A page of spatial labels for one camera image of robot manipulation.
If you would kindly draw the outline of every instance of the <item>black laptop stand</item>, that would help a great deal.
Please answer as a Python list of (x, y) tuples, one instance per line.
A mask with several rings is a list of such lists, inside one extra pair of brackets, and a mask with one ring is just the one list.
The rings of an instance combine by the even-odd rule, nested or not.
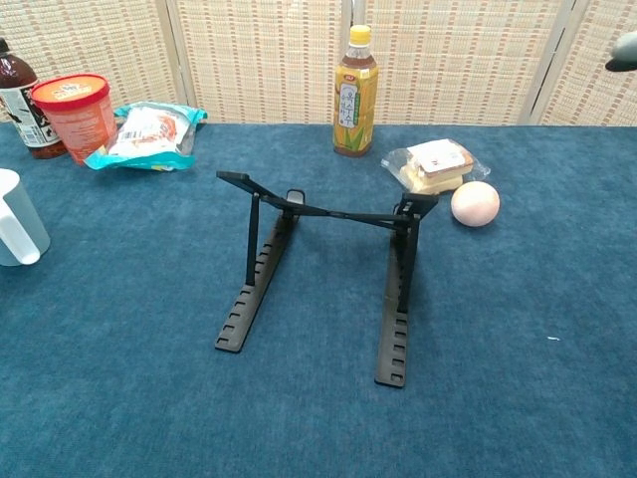
[[(418, 231), (421, 219), (438, 202), (437, 197), (403, 193), (393, 214), (359, 214), (308, 206), (304, 192), (299, 189), (289, 190), (286, 198), (277, 196), (250, 179), (248, 174), (217, 171), (217, 177), (249, 192), (252, 195), (252, 207), (246, 281), (217, 337), (215, 348), (234, 353), (241, 351), (279, 260), (301, 216), (328, 216), (364, 222), (393, 230), (389, 241), (389, 264), (375, 380), (377, 383), (402, 387), (405, 384), (407, 362), (407, 308), (418, 247)], [(257, 254), (261, 201), (281, 209), (282, 212)]]

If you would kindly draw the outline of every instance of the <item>white mug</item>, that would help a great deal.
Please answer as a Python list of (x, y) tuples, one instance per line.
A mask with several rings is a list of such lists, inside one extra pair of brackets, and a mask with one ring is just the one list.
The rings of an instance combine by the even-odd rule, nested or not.
[(34, 264), (50, 245), (20, 175), (0, 168), (0, 266)]

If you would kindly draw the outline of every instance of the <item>blue carpet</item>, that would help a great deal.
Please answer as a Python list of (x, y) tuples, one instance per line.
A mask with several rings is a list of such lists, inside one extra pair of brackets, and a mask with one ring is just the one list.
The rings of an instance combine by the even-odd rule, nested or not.
[[(250, 208), (217, 169), (390, 212), (383, 154), (442, 137), (502, 209), (423, 220), (405, 388), (373, 381), (389, 231), (364, 224), (302, 218), (243, 351), (213, 348)], [(382, 126), (351, 159), (327, 125), (206, 125), (173, 173), (0, 143), (52, 237), (0, 268), (0, 476), (637, 475), (637, 128)]]

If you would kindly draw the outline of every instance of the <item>mug handle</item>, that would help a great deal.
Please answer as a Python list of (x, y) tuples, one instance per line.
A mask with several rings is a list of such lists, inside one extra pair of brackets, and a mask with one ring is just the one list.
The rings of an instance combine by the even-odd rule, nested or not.
[(0, 198), (0, 240), (20, 262), (28, 266), (40, 259), (40, 250), (7, 203)]

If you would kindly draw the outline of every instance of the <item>woven wall panel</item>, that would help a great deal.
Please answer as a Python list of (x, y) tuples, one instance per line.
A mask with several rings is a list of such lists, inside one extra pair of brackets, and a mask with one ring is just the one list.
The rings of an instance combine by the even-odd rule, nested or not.
[(154, 1), (0, 0), (0, 12), (0, 36), (41, 81), (97, 73), (108, 78), (116, 107), (176, 103), (165, 47), (171, 39), (162, 35)]
[(367, 0), (380, 123), (518, 121), (558, 1)]
[(211, 122), (331, 122), (340, 0), (177, 0)]
[(615, 41), (637, 30), (633, 0), (591, 0), (542, 124), (637, 124), (637, 73), (604, 69)]

